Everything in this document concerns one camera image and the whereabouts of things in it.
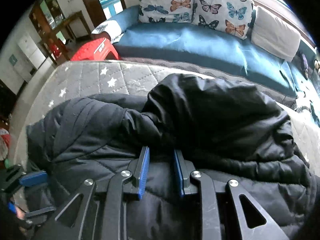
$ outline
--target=butterfly pillow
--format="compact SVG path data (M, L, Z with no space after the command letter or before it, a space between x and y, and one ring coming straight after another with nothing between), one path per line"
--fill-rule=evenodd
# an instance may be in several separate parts
M195 0L192 23L207 28L215 26L214 30L245 39L252 6L252 0Z
M190 23L194 0L139 0L139 20L143 23Z

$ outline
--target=black metal frame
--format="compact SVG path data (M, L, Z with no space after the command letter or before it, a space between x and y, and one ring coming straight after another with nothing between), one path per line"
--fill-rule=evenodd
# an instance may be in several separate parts
M273 218L263 209L263 207L241 186L241 184L231 179L227 183L211 179L204 172L197 171L192 162L183 159L180 150L174 151L175 170L178 178L182 197L198 196L201 205L201 236L202 240L221 240L222 231L220 227L219 206L217 194L226 194L232 204L232 213L235 217L235 223L227 225L229 231L240 236L242 240L259 239L259 240L288 240L289 238L273 220ZM190 186L197 187L193 192ZM241 199L246 198L249 205L263 220L263 223L255 227L248 225L245 216L244 207Z
M99 182L86 179L33 239L127 239L126 202L142 198L149 155L149 148L143 147L140 157L111 179Z

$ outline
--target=star pattern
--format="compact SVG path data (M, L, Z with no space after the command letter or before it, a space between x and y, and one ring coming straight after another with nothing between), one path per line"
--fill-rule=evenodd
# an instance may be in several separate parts
M60 92L60 95L59 95L60 98L62 98L63 95L67 93L67 92L66 92L66 89L67 89L67 88L61 89L61 92Z
M117 79L112 77L111 80L108 81L109 87L114 87L116 84L116 81L117 81Z
M51 100L48 107L51 108L51 107L53 107L53 105L54 105L53 100Z
M307 161L307 162L309 162L309 159L308 159L307 153L306 153L306 155L304 156L304 158L306 159L306 161Z
M105 67L104 69L102 69L101 70L101 73L100 73L100 75L105 75L105 74L107 74L107 67Z

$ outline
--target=blue clip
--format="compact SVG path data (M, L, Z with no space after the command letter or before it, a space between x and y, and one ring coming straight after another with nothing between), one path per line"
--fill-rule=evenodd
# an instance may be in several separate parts
M48 174L45 171L37 171L23 176L21 179L19 179L19 183L25 187L32 187L41 183L45 183L47 180Z
M13 203L9 202L8 203L8 208L12 213L15 213L15 214L17 213L16 207L15 207L15 205Z
M183 177L182 177L182 172L181 172L181 167L180 167L180 162L179 162L177 150L174 150L173 154L174 154L174 171L176 173L177 184L179 187L179 195L180 195L180 197L183 197L184 196Z
M142 199L144 191L146 189L147 177L148 177L148 170L149 170L149 163L150 163L150 150L149 147L145 147L145 154L143 158L142 168L140 172L140 179L139 179L139 189L138 189L138 198Z

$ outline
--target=jacket sleeve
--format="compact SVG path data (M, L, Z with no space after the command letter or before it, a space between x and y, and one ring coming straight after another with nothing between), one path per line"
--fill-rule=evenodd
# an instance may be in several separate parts
M53 159L53 142L68 103L69 100L49 111L45 118L26 127L28 158L40 170L46 170Z
M138 23L138 15L139 6L131 6L99 24L92 31L92 34L107 32L110 35L111 43L113 43L118 36L126 31L126 29Z

